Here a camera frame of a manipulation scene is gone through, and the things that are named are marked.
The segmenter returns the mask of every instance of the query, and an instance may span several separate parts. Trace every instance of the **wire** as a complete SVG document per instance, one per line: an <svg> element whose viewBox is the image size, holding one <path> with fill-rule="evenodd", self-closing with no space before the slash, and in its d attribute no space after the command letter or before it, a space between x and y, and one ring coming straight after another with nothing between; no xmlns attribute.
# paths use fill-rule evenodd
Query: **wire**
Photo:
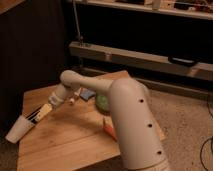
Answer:
<svg viewBox="0 0 213 171"><path fill-rule="evenodd" d="M200 162L201 162L201 165L203 166L203 168L208 171L207 167L205 166L204 162L203 162L203 148L205 147L206 143L211 141L211 152L212 152L212 155L213 155L213 136L208 138L207 140L204 141L204 143L202 144L201 146L201 149L200 149Z"/></svg>
<svg viewBox="0 0 213 171"><path fill-rule="evenodd" d="M207 95L207 100L206 100L206 105L207 105L207 108L208 108L208 111L209 111L209 114L211 115L212 119L213 119L213 113L211 111L211 106L210 106L210 96L211 96L211 93L209 92L208 95Z"/></svg>
<svg viewBox="0 0 213 171"><path fill-rule="evenodd" d="M76 0L72 0L74 16L75 16L75 24L76 24L76 28L77 28L78 41L79 41L80 44L82 44L83 43L83 37L82 37L81 31L80 31L78 12L77 12L76 2L75 1Z"/></svg>

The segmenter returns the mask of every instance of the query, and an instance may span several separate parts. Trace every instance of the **wooden tabletop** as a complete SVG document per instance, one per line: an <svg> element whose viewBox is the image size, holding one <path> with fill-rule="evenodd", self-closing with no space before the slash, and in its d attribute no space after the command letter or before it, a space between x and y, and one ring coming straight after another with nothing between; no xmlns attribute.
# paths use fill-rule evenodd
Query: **wooden tabletop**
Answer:
<svg viewBox="0 0 213 171"><path fill-rule="evenodd" d="M128 77L126 71L101 76ZM47 102L56 86L24 94L23 115ZM94 99L65 102L39 122L19 145L18 171L71 171L120 155L118 144L103 132L103 115ZM158 124L161 139L164 134Z"/></svg>

